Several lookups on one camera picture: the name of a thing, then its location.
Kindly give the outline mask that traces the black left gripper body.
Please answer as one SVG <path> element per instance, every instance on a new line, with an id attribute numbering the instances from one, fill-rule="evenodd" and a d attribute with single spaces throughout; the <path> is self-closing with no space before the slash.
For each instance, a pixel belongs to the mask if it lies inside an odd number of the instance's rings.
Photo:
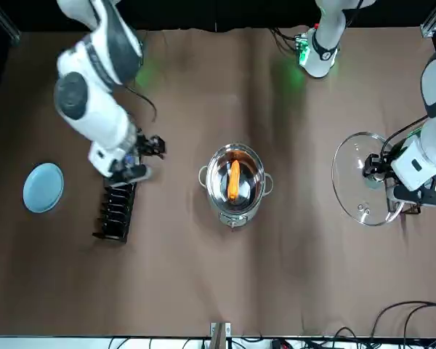
<path id="1" fill-rule="evenodd" d="M 380 151 L 380 165 L 377 172 L 378 178 L 397 178 L 395 170 L 392 168 L 392 162 L 403 153 L 403 144 L 395 143 L 391 146 L 389 143 L 383 144 Z"/>

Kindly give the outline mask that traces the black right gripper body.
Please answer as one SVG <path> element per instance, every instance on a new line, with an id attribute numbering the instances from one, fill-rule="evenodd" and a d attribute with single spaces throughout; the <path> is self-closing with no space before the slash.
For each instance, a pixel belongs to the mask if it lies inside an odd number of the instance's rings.
<path id="1" fill-rule="evenodd" d="M 133 148 L 133 154 L 137 158 L 142 158 L 143 156 L 151 155 L 150 140 L 145 136 L 144 133 L 137 133 L 136 142 Z"/>

